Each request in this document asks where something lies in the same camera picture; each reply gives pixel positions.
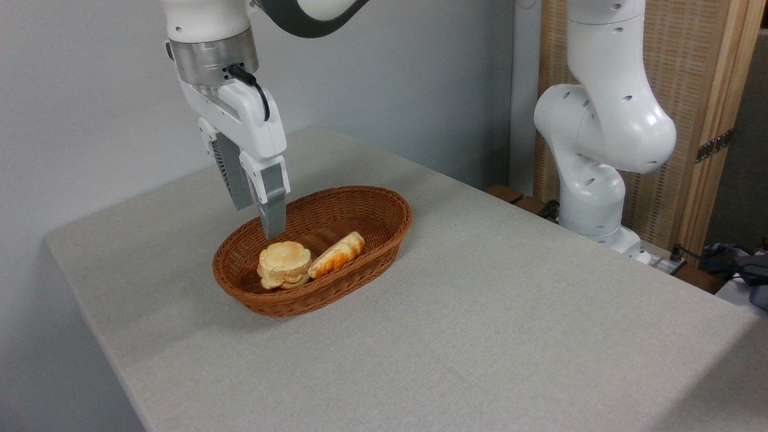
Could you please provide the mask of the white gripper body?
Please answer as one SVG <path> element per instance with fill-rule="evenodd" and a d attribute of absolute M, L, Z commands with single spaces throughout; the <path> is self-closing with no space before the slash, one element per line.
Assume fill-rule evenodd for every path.
<path fill-rule="evenodd" d="M 210 99 L 192 85 L 178 80 L 192 109 L 257 161 L 267 161 L 286 151 L 286 135 L 276 101 L 264 90 L 269 112 L 266 120 L 263 99 L 253 86 L 234 81 L 221 86 Z"/>

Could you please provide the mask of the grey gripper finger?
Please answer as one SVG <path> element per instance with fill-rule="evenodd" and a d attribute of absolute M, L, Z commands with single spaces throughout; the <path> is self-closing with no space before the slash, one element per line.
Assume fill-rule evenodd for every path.
<path fill-rule="evenodd" d="M 290 193 L 290 181 L 283 156 L 257 161 L 246 151 L 239 155 L 253 191 L 266 238 L 272 239 L 286 229 L 286 195 Z"/>
<path fill-rule="evenodd" d="M 234 207 L 236 210 L 250 207 L 253 204 L 253 195 L 247 174 L 239 160 L 241 149 L 205 118 L 199 118 L 199 129 L 206 152 L 216 161 Z"/>

